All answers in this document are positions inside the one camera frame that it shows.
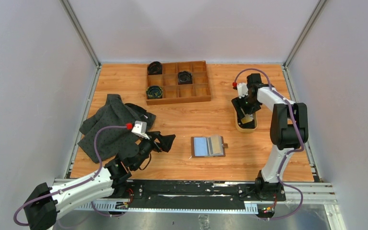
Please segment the yellow oval card tray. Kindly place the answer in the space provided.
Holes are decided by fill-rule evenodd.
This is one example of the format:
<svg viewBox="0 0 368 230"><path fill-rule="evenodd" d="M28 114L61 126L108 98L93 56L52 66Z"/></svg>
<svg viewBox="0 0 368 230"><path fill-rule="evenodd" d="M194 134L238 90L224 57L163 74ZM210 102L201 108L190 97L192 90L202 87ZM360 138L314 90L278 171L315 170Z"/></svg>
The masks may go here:
<svg viewBox="0 0 368 230"><path fill-rule="evenodd" d="M252 133L252 132L254 132L255 129L257 129L257 127L258 127L257 114L252 113L251 115L253 115L253 117L254 117L254 124L247 123L245 125L242 124L241 122L237 122L237 116L235 115L235 120L236 120L235 121L235 127L239 132L241 132L241 133Z"/></svg>

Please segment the brown leather card holder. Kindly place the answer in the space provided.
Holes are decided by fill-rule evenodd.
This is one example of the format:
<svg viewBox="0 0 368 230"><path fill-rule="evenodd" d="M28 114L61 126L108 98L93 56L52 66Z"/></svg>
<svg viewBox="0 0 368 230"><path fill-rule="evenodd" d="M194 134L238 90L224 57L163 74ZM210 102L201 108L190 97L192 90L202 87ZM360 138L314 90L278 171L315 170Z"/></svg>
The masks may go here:
<svg viewBox="0 0 368 230"><path fill-rule="evenodd" d="M228 144L220 135L210 137L191 137L193 158L225 157Z"/></svg>

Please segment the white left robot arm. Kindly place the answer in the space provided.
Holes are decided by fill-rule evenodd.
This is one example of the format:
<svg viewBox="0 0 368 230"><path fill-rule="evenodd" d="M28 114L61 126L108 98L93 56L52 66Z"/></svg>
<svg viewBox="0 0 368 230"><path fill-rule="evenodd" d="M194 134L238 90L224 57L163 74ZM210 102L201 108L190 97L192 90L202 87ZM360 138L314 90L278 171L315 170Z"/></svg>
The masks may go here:
<svg viewBox="0 0 368 230"><path fill-rule="evenodd" d="M116 155L91 174L60 185L37 185L20 208L27 219L25 226L31 230L47 230L67 213L91 201L111 195L124 197L132 171L144 170L142 164L151 159L153 151L169 152L176 138L174 134L164 136L159 131L148 132L148 135L135 150Z"/></svg>

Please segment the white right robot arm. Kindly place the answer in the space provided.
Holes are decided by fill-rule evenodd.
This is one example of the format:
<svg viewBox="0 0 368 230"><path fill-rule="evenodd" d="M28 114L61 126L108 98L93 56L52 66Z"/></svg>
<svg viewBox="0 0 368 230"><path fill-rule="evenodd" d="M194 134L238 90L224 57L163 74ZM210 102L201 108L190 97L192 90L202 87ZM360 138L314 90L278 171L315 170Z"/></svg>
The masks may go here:
<svg viewBox="0 0 368 230"><path fill-rule="evenodd" d="M270 82L263 83L259 73L250 74L247 82L234 81L232 87L237 91L231 103L240 132L257 128L256 112L263 105L272 112L269 133L273 146L269 158L259 171L254 187L242 196L255 196L260 200L279 197L284 187L281 182L285 167L295 152L304 151L309 137L307 106L287 99Z"/></svg>

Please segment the wooden compartment tray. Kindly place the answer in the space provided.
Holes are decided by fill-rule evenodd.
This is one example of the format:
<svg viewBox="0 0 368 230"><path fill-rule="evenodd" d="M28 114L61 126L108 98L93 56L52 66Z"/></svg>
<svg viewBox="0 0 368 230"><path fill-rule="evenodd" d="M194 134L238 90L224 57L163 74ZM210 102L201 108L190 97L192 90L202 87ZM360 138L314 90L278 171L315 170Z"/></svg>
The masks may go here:
<svg viewBox="0 0 368 230"><path fill-rule="evenodd" d="M146 104L180 104L211 101L210 80L204 60L147 65Z"/></svg>

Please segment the black-green coiled belt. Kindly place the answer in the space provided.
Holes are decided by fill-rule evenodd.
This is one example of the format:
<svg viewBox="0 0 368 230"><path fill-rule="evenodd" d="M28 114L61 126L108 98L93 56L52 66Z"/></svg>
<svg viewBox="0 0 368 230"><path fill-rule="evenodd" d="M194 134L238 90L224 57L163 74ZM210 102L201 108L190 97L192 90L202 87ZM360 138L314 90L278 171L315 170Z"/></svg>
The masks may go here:
<svg viewBox="0 0 368 230"><path fill-rule="evenodd" d="M161 99L163 97L163 89L158 85L149 86L146 89L146 96L148 100Z"/></svg>

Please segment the dark grey dotted cloth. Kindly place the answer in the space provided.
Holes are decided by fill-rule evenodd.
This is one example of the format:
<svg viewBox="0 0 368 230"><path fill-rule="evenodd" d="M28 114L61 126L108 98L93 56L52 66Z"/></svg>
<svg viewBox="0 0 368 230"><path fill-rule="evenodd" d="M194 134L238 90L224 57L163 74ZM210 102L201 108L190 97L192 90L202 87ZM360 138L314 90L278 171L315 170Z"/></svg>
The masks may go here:
<svg viewBox="0 0 368 230"><path fill-rule="evenodd" d="M147 123L146 130L150 130L155 120L155 114L136 104L124 103L119 94L108 94L105 104L83 121L79 129L83 138L78 146L92 162L99 163L95 146L103 161L127 150L134 150L139 137L126 129L126 124L142 121Z"/></svg>

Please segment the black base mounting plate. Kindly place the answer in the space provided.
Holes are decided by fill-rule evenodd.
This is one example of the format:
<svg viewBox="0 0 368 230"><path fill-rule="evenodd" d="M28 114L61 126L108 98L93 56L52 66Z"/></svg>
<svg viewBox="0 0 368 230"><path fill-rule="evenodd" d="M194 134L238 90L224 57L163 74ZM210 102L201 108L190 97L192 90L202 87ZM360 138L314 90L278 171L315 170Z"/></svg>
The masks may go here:
<svg viewBox="0 0 368 230"><path fill-rule="evenodd" d="M94 200L111 212L257 212L253 203L285 201L284 187L254 182L129 180L112 195Z"/></svg>

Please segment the black coiled belt middle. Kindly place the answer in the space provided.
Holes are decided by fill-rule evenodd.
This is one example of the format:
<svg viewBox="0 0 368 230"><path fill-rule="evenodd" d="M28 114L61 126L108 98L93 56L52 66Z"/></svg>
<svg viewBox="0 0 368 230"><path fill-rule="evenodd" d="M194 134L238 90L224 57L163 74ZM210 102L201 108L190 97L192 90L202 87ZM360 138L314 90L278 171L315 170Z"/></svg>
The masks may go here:
<svg viewBox="0 0 368 230"><path fill-rule="evenodd" d="M189 71L181 71L178 73L177 75L178 78L178 84L179 85L183 85L183 84L192 84L193 83L193 75L191 72Z"/></svg>

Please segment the black coiled belt top-left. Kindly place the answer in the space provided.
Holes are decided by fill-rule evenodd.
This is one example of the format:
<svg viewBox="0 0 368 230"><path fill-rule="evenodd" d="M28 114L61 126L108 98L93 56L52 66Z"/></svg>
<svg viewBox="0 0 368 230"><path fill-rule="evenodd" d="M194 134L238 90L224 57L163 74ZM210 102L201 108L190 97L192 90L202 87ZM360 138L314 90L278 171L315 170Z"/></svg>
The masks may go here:
<svg viewBox="0 0 368 230"><path fill-rule="evenodd" d="M162 74L162 63L159 61L153 61L147 66L148 75L161 75Z"/></svg>

